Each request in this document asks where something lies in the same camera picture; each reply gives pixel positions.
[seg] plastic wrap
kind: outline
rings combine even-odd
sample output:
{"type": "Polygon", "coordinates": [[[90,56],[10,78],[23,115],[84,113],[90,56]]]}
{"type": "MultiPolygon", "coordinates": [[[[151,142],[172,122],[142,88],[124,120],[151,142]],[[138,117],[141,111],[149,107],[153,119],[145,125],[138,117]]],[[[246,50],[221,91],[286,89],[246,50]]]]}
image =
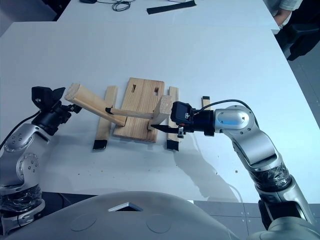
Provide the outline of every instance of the plastic wrap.
{"type": "Polygon", "coordinates": [[[292,181],[288,169],[281,165],[267,171],[249,172],[257,187],[264,192],[276,192],[285,189],[292,181]]]}
{"type": "Polygon", "coordinates": [[[27,190],[0,196],[0,210],[2,213],[23,213],[41,204],[42,192],[39,185],[27,190]]]}

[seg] white table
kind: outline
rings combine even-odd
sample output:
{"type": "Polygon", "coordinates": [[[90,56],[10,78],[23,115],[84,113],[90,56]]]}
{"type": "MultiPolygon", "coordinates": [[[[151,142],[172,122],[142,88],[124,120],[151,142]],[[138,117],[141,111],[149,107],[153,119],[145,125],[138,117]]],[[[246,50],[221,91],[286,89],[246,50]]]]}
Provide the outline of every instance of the white table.
{"type": "Polygon", "coordinates": [[[111,4],[71,0],[58,22],[115,22],[219,27],[258,27],[278,33],[279,27],[263,0],[195,0],[197,6],[148,15],[147,8],[177,4],[168,0],[136,0],[130,9],[115,12],[111,4]]]}
{"type": "MultiPolygon", "coordinates": [[[[319,181],[320,131],[271,31],[38,22],[14,23],[0,40],[1,139],[37,111],[31,87],[81,83],[103,97],[107,86],[117,85],[119,108],[129,77],[165,81],[165,89],[180,88],[180,100],[195,108],[202,96],[249,104],[306,199],[320,203],[320,186],[311,184],[319,181]]],[[[179,152],[165,149],[162,132],[154,144],[112,137],[107,150],[92,152],[98,119],[82,110],[60,126],[41,160],[43,191],[144,190],[231,202],[240,193],[244,202],[258,201],[226,136],[187,134],[179,152]]]]}

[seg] rectangular hole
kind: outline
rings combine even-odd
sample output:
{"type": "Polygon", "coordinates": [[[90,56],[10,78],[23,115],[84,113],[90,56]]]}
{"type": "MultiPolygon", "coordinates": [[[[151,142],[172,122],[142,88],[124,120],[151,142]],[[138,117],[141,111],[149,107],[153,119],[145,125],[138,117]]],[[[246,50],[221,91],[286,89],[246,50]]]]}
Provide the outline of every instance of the rectangular hole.
{"type": "Polygon", "coordinates": [[[125,202],[108,209],[109,212],[141,212],[143,209],[131,202],[125,202]]]}
{"type": "Polygon", "coordinates": [[[158,96],[158,92],[159,92],[159,88],[158,87],[154,88],[153,95],[158,96]]]}
{"type": "Polygon", "coordinates": [[[132,92],[132,93],[134,93],[134,92],[135,92],[135,89],[136,89],[136,85],[135,85],[135,84],[133,84],[133,87],[132,87],[131,92],[132,92]]]}

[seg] wooden board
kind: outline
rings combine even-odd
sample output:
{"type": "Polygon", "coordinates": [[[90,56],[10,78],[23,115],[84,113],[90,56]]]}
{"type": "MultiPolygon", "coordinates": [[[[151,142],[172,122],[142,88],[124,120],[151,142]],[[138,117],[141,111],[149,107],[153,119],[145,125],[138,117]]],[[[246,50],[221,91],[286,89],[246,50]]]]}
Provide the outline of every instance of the wooden board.
{"type": "MultiPolygon", "coordinates": [[[[122,102],[121,109],[152,113],[161,96],[165,83],[131,77],[122,102]]],[[[113,135],[147,142],[156,142],[158,130],[148,130],[148,119],[127,117],[125,126],[116,126],[113,135]]]]}
{"type": "Polygon", "coordinates": [[[210,97],[209,96],[203,96],[201,99],[202,107],[207,106],[210,104],[210,97]]]}
{"type": "MultiPolygon", "coordinates": [[[[106,106],[114,106],[116,103],[118,88],[116,86],[108,86],[105,91],[104,102],[106,106]]],[[[102,117],[99,119],[98,129],[96,131],[93,150],[102,150],[106,148],[110,137],[111,122],[102,117]]]]}
{"type": "MultiPolygon", "coordinates": [[[[169,87],[169,96],[171,96],[171,100],[173,102],[179,101],[179,88],[170,86],[169,87]]],[[[177,128],[177,125],[175,122],[171,121],[170,117],[168,118],[168,125],[171,128],[177,128]]],[[[178,138],[177,134],[168,133],[167,134],[167,148],[172,150],[179,150],[179,143],[181,142],[181,138],[178,138]]]]}

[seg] black chair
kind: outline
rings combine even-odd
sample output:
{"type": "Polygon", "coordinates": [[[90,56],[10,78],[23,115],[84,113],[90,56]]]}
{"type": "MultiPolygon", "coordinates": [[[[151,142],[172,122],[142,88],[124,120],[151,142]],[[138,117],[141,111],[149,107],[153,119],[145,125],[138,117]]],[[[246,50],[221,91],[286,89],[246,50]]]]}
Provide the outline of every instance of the black chair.
{"type": "Polygon", "coordinates": [[[312,50],[320,41],[320,0],[303,0],[275,38],[283,52],[290,49],[289,61],[312,50]]]}

